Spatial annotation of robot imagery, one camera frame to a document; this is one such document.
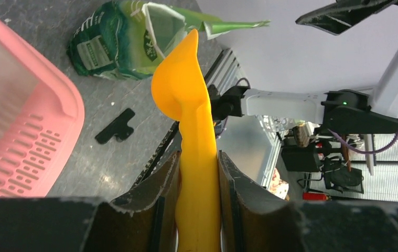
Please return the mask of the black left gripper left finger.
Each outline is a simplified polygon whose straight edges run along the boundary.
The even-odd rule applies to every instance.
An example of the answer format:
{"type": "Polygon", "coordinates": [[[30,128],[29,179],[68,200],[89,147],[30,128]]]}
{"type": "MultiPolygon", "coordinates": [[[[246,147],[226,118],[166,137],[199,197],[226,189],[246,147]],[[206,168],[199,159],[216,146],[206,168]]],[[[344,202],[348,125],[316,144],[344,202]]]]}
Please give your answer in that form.
{"type": "Polygon", "coordinates": [[[112,201],[0,197],[0,251],[175,251],[179,159],[112,201]]]}

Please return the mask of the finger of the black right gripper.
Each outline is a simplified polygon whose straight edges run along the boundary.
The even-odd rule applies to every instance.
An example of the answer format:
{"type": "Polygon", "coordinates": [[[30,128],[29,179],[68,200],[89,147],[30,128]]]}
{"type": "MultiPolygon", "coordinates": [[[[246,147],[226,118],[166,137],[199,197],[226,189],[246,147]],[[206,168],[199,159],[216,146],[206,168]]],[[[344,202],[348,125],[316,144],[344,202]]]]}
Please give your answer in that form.
{"type": "Polygon", "coordinates": [[[398,6],[398,0],[341,0],[306,13],[295,23],[337,36],[392,5],[398,6]]]}

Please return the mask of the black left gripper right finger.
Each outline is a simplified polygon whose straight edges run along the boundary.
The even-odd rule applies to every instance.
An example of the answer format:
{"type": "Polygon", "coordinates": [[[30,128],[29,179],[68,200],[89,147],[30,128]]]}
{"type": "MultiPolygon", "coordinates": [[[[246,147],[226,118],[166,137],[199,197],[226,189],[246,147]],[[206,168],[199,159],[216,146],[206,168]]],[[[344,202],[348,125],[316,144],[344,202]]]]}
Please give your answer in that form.
{"type": "Polygon", "coordinates": [[[398,202],[285,201],[218,153],[223,251],[398,251],[398,202]]]}

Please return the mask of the yellow plastic scoop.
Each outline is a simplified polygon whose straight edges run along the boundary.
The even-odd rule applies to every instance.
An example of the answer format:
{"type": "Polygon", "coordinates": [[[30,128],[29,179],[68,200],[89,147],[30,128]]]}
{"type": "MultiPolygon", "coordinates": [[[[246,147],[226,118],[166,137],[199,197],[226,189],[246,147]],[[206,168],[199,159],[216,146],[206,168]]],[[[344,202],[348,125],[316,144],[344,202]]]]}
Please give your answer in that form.
{"type": "Polygon", "coordinates": [[[220,251],[221,208],[217,143],[210,98],[192,30],[157,67],[152,97],[179,123],[181,185],[175,210],[179,251],[220,251]]]}

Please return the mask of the green cat litter bag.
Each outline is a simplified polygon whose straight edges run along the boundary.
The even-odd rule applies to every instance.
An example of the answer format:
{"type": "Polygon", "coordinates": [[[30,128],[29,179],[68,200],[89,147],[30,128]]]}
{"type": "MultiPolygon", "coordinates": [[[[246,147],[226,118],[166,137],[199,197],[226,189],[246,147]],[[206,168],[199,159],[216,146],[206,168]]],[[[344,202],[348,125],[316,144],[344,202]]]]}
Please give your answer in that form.
{"type": "Polygon", "coordinates": [[[74,32],[67,55],[81,76],[143,80],[193,29],[214,39],[269,21],[226,22],[219,17],[146,1],[109,1],[74,32]]]}

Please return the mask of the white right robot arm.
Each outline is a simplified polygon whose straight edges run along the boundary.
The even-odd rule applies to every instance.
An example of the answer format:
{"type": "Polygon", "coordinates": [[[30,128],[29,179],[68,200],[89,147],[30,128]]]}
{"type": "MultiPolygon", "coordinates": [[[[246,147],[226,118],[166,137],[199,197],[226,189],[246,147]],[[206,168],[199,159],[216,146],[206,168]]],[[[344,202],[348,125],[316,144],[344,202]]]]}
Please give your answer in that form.
{"type": "Polygon", "coordinates": [[[268,18],[234,32],[250,80],[212,98],[215,119],[265,115],[339,134],[398,131],[398,1],[200,1],[223,17],[268,18]]]}

